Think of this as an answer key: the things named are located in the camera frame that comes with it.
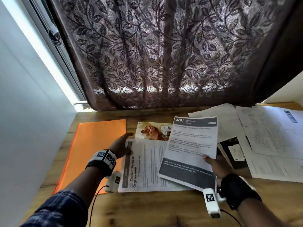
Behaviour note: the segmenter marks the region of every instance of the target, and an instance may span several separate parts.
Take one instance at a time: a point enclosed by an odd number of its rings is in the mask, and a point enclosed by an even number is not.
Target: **person's left hand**
[[[130,149],[125,147],[125,142],[126,142],[126,139],[132,135],[134,135],[134,133],[125,133],[121,137],[117,138],[109,147],[109,149],[111,150],[111,152],[113,152],[115,154],[117,159],[119,159],[119,158],[123,157],[124,155],[129,154],[131,152]]]

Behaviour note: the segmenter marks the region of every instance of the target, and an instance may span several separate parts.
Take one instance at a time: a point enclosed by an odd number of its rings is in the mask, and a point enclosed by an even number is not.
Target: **wrist strap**
[[[92,156],[86,168],[94,166],[99,168],[104,173],[104,176],[110,176],[116,166],[116,160],[117,157],[111,150],[100,150]]]
[[[222,179],[221,194],[226,197],[226,202],[232,210],[238,209],[246,198],[255,198],[262,202],[258,193],[236,174],[229,174]]]

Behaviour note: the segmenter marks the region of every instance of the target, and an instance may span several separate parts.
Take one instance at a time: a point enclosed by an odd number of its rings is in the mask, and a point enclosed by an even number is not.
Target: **wooden tabletop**
[[[303,110],[301,106],[295,103],[269,105]],[[188,113],[190,112],[207,108],[209,107],[78,113],[66,134],[66,138],[58,151],[52,167],[48,171],[44,183],[41,185],[35,200],[25,214],[22,222],[51,196],[60,178],[79,123],[126,119],[126,131],[135,133],[138,121],[172,123],[174,116],[188,117]],[[237,173],[244,176],[257,189],[263,202],[281,220],[293,226],[303,226],[303,183],[254,179],[251,178],[248,168],[237,171]],[[226,203],[221,203],[220,208],[233,214],[241,221],[237,212],[231,211]],[[238,226],[237,222],[225,213],[219,219],[209,217],[203,194],[196,190],[99,195],[94,205],[91,226],[170,227],[177,225],[177,217],[181,226],[184,227]]]

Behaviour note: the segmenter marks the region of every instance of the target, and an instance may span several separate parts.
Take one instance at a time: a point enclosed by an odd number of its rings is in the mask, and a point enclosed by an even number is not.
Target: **orange folder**
[[[125,133],[125,119],[80,123],[71,143],[61,177],[56,184],[53,194],[64,189],[78,177],[85,169],[94,153],[99,150],[107,149],[113,141]],[[121,163],[122,159],[118,159],[114,171],[121,171]],[[106,185],[106,181],[106,178],[101,181],[97,191],[99,191],[102,186]]]

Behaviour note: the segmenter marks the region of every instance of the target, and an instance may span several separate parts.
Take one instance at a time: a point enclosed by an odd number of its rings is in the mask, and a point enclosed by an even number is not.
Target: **leaf-patterned curtain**
[[[96,110],[252,103],[296,0],[52,0]]]

